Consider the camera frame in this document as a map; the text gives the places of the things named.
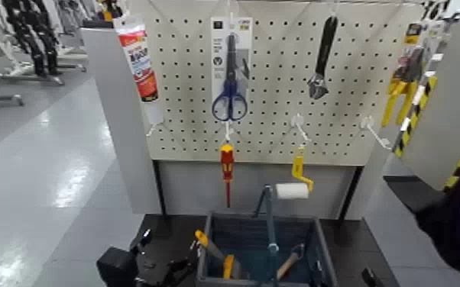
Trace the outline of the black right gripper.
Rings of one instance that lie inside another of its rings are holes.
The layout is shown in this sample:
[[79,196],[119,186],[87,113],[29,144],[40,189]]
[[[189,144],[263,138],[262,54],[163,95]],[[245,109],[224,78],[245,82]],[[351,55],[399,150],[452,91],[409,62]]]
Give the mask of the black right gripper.
[[384,287],[383,282],[370,268],[364,268],[361,272],[362,279],[368,287]]

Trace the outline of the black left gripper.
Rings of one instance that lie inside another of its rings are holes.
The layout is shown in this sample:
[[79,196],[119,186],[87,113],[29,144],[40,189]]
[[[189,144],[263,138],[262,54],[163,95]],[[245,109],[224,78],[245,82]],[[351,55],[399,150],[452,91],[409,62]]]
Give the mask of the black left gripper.
[[145,248],[152,240],[153,232],[147,229],[130,246],[138,268],[135,277],[137,286],[180,285],[197,270],[197,256],[170,261],[171,254],[166,250]]

